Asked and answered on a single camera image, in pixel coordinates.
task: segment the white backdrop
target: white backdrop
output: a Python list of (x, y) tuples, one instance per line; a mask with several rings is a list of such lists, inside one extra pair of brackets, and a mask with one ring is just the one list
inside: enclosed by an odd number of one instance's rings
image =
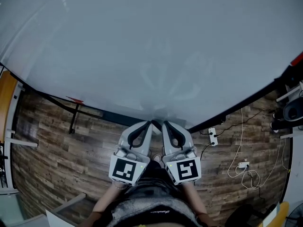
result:
[(42, 92), (187, 128), (279, 77), (303, 0), (0, 0), (0, 60)]

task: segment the black metal bar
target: black metal bar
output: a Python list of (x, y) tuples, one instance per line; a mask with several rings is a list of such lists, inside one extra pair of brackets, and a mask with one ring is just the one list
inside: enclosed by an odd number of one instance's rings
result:
[(293, 127), (301, 126), (302, 124), (303, 124), (303, 119), (299, 119), (296, 121), (274, 120), (271, 123), (271, 128), (275, 131), (282, 129), (292, 129)]
[(70, 113), (74, 113), (75, 112), (74, 108), (65, 106), (64, 104), (58, 102), (56, 99), (53, 99), (51, 96), (49, 96), (46, 93), (43, 93), (43, 92), (40, 92), (40, 91), (37, 91), (37, 90), (34, 90), (34, 92), (37, 93), (38, 95), (40, 95), (41, 97), (44, 97), (48, 101), (52, 102), (53, 104), (56, 104), (57, 106), (59, 106), (59, 107), (63, 108), (64, 110), (70, 112)]
[(72, 116), (70, 129), (68, 130), (68, 133), (69, 133), (69, 134), (73, 134), (73, 133), (75, 132), (75, 130), (72, 128), (72, 126), (74, 125), (74, 122), (75, 122), (75, 118), (76, 118), (76, 114), (77, 114), (78, 108), (79, 108), (79, 104), (76, 105), (74, 115)]
[[(8, 157), (6, 157), (4, 155), (1, 155), (0, 159), (3, 161), (3, 172), (5, 174), (5, 159), (8, 159)], [(1, 181), (1, 186), (3, 188), (3, 182), (2, 182), (2, 176), (1, 175), (0, 175), (0, 181)]]
[[(9, 154), (10, 154), (10, 177), (11, 177), (11, 181), (12, 181), (12, 184), (13, 184), (13, 188), (14, 189), (17, 189), (16, 185), (15, 185), (15, 181), (14, 181), (14, 175), (13, 175), (13, 147), (12, 147), (12, 143), (10, 143), (10, 151), (9, 151)], [(6, 179), (6, 184), (8, 183), (8, 179), (6, 177), (6, 173), (5, 173), (5, 179)]]
[(2, 69), (1, 69), (1, 72), (0, 72), (0, 77), (2, 75), (3, 70), (4, 70), (4, 66), (2, 66)]
[(297, 218), (292, 218), (292, 217), (285, 217), (285, 219), (298, 220)]
[[(66, 101), (66, 102), (77, 104), (76, 102), (70, 101), (70, 100), (65, 99), (65, 98), (60, 98), (60, 97), (53, 96), (53, 95), (50, 95), (50, 94), (48, 94), (48, 95), (51, 96), (51, 97), (55, 97), (55, 98), (58, 98), (60, 100)], [(88, 115), (88, 116), (91, 116), (91, 117), (94, 117), (94, 118), (102, 119), (102, 120), (105, 120), (105, 121), (118, 123), (118, 124), (128, 126), (128, 127), (130, 127), (130, 126), (132, 126), (136, 123), (144, 121), (142, 119), (137, 119), (137, 118), (133, 118), (133, 117), (130, 117), (130, 116), (125, 116), (125, 115), (109, 112), (109, 111), (106, 111), (106, 110), (103, 110), (103, 109), (98, 109), (98, 108), (91, 107), (91, 106), (88, 106), (88, 105), (83, 105), (83, 106), (87, 107), (87, 108), (92, 108), (92, 109), (101, 111), (102, 116), (94, 115), (94, 114), (87, 113), (87, 112), (84, 112), (84, 111), (81, 111), (81, 110), (78, 110), (78, 113), (85, 114), (85, 115)]]
[(299, 62), (296, 66), (288, 66), (279, 78), (276, 78), (272, 83), (267, 85), (265, 88), (261, 89), (260, 91), (253, 94), (252, 96), (244, 99), (242, 102), (236, 104), (235, 106), (218, 114), (217, 116), (188, 129), (188, 131), (190, 133), (194, 133), (221, 124), (222, 122), (224, 122), (224, 119), (227, 115), (243, 108), (244, 106), (247, 106), (248, 104), (255, 102), (256, 100), (262, 98), (263, 96), (277, 89), (279, 86), (284, 84), (287, 85), (293, 84), (294, 82), (299, 83), (299, 81), (302, 80), (302, 75), (303, 75), (303, 61)]
[(151, 123), (162, 132), (162, 125), (158, 121), (152, 120)]
[(236, 104), (235, 106), (231, 107), (230, 109), (225, 110), (223, 113), (218, 114), (217, 116), (206, 120), (205, 122), (198, 124), (190, 129), (188, 129), (188, 131), (190, 133), (194, 133), (197, 131), (201, 131), (210, 127), (213, 127), (215, 125), (221, 124), (225, 121), (225, 118), (227, 115), (247, 106), (248, 104), (251, 104), (253, 102), (255, 102), (256, 100), (260, 99), (261, 97), (265, 96), (266, 94), (272, 92), (273, 90), (275, 90), (276, 88), (276, 81), (270, 83), (268, 86), (266, 86), (265, 88), (261, 89), (260, 91), (258, 91), (257, 93), (255, 93), (254, 95), (244, 99), (242, 102)]

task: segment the leg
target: leg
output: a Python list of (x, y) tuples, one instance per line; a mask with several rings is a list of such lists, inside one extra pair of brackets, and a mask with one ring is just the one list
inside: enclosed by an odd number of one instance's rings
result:
[(279, 108), (279, 109), (277, 110), (277, 112), (274, 113), (274, 119), (276, 119), (276, 120), (284, 119), (284, 116), (283, 116), (283, 109), (282, 109), (282, 108)]
[(271, 127), (273, 130), (281, 130), (281, 129), (287, 129), (287, 128), (292, 128), (296, 126), (303, 125), (303, 119), (299, 119), (297, 121), (273, 121), (271, 123)]
[(156, 161), (151, 160), (147, 165), (145, 172), (142, 174), (141, 178), (160, 178), (164, 181), (171, 182), (169, 174), (164, 168), (161, 168), (160, 164)]
[(250, 204), (245, 204), (238, 207), (227, 219), (226, 227), (248, 227), (249, 218), (253, 212), (253, 207)]

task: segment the person's hand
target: person's hand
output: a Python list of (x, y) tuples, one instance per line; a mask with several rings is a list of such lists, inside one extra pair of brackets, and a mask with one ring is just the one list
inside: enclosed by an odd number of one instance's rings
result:
[(113, 181), (112, 185), (119, 190), (124, 190), (125, 188), (127, 188), (127, 185), (121, 182)]
[(195, 187), (195, 185), (193, 184), (193, 182), (187, 182), (182, 184), (183, 188), (188, 188), (188, 187)]

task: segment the metal stand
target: metal stand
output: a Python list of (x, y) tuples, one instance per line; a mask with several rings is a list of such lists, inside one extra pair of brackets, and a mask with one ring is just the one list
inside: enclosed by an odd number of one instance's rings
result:
[(16, 139), (12, 139), (12, 138), (9, 138), (9, 137), (5, 138), (5, 142), (18, 144), (18, 145), (23, 145), (23, 146), (38, 147), (37, 143), (32, 143), (32, 142), (23, 141), (23, 140), (16, 140)]
[(289, 91), (288, 93), (284, 94), (283, 96), (279, 97), (276, 99), (276, 102), (280, 102), (282, 101), (283, 99), (289, 97), (291, 94), (297, 92), (297, 91), (302, 91), (303, 90), (303, 83), (302, 82), (299, 82), (299, 86), (295, 87), (294, 89), (292, 89), (291, 91)]
[(75, 118), (76, 118), (76, 114), (78, 112), (78, 108), (79, 108), (79, 104), (76, 105), (75, 112), (74, 112), (74, 114), (72, 116), (70, 129), (68, 130), (69, 134), (74, 134), (75, 133), (75, 130), (72, 128), (72, 126), (73, 126), (73, 124), (75, 122)]

